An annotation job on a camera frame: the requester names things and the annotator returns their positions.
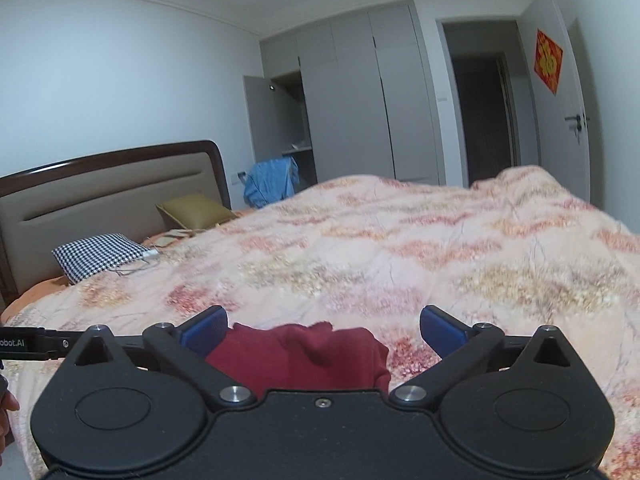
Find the olive green pillow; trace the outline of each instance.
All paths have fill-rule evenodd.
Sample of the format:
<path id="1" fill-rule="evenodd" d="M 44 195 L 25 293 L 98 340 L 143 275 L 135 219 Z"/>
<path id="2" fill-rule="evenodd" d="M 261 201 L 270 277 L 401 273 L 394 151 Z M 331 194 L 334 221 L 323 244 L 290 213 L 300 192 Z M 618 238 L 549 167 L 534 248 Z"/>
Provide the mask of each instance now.
<path id="1" fill-rule="evenodd" d="M 201 193 L 180 196 L 156 207 L 185 229 L 209 229 L 238 218 L 233 211 Z"/>

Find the wardrobe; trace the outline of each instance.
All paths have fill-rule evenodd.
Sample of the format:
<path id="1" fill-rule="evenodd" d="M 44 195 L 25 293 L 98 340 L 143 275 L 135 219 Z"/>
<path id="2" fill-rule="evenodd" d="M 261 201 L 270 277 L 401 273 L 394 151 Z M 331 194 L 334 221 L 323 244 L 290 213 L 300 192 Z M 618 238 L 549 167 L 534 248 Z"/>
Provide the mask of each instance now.
<path id="1" fill-rule="evenodd" d="M 305 166 L 310 158 L 317 182 L 375 174 L 444 184 L 433 85 L 410 4 L 313 23 L 261 49 L 267 77 L 245 78 L 256 160 L 289 154 Z M 256 99 L 257 87 L 269 92 Z"/>

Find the pink bedspread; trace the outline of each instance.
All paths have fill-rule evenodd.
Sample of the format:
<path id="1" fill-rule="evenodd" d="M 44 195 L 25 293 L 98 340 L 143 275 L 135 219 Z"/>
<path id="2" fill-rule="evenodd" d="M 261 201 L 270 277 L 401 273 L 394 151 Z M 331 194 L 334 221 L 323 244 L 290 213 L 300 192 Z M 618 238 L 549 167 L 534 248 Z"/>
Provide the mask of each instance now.
<path id="1" fill-rule="evenodd" d="M 640 237 L 540 168 L 472 190 L 327 182 L 170 248 L 151 269 L 104 272 L 43 298 L 10 324 L 139 334 L 210 304 L 256 328 L 328 320 L 366 327 L 389 347 L 393 388 L 438 360 L 418 332 L 430 303 L 509 334 L 559 325 L 616 414 L 602 467 L 616 480 L 640 476 Z M 36 477 L 44 465 L 28 420 L 56 366 L 7 363 L 22 405 L 12 426 Z"/>

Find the red garment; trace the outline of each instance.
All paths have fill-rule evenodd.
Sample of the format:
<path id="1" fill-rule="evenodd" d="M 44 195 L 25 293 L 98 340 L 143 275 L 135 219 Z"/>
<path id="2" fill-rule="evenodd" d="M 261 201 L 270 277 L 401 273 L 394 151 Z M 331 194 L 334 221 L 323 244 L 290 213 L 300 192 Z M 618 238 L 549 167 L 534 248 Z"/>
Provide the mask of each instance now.
<path id="1" fill-rule="evenodd" d="M 364 328 L 337 330 L 328 322 L 256 330 L 236 323 L 207 363 L 249 388 L 259 399 L 270 388 L 387 393 L 388 349 Z"/>

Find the black and white checkered pillow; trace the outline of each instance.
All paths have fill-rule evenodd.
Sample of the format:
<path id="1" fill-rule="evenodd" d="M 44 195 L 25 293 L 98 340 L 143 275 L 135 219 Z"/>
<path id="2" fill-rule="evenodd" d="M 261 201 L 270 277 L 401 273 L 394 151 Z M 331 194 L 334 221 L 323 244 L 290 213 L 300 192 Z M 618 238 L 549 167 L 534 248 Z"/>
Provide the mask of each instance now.
<path id="1" fill-rule="evenodd" d="M 141 258 L 148 249 L 123 235 L 98 235 L 60 245 L 51 252 L 76 284 L 103 270 Z"/>

